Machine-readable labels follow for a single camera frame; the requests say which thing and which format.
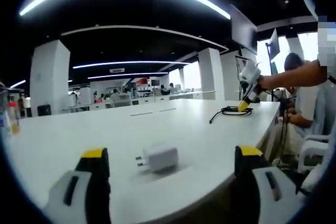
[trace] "black ceiling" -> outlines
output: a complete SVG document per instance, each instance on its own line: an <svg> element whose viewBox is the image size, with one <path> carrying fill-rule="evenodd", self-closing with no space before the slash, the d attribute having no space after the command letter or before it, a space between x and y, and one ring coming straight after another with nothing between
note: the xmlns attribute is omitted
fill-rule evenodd
<svg viewBox="0 0 336 224"><path fill-rule="evenodd" d="M302 0L288 0L288 4L286 0L209 1L227 11L229 4L234 4L256 25L309 15ZM20 17L23 2L11 0L6 11L9 29L3 53L12 62L10 68L0 66L0 79L8 85L29 80L34 48L54 39L60 39L71 51L71 67L105 61L174 61L190 52L215 47L193 38L144 29L98 29L61 36L95 25L158 26L232 47L229 20L194 0L49 0ZM126 70L155 72L162 67L128 66ZM70 77L83 82L88 76L108 74L108 69L70 68Z"/></svg>

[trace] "computer screen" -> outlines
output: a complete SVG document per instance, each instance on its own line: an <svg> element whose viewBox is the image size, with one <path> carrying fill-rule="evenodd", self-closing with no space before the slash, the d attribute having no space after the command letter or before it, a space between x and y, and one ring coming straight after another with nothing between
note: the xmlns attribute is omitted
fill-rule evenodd
<svg viewBox="0 0 336 224"><path fill-rule="evenodd" d="M271 39L269 40L268 48L269 48L269 59L273 60L273 58L280 53L279 38L276 29L274 29Z"/></svg>
<svg viewBox="0 0 336 224"><path fill-rule="evenodd" d="M257 27L233 5L230 15L231 39L256 55Z"/></svg>
<svg viewBox="0 0 336 224"><path fill-rule="evenodd" d="M160 86L160 80L152 80L152 86Z"/></svg>

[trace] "wall charger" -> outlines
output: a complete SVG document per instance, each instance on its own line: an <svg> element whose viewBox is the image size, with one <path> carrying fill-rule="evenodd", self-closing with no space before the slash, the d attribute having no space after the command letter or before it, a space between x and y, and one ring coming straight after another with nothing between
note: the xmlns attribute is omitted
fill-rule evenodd
<svg viewBox="0 0 336 224"><path fill-rule="evenodd" d="M160 143L143 149L144 163L139 163L138 166L148 165L152 172L159 172L169 167L178 164L177 148L166 143ZM142 157L137 157L136 160L142 160Z"/></svg>

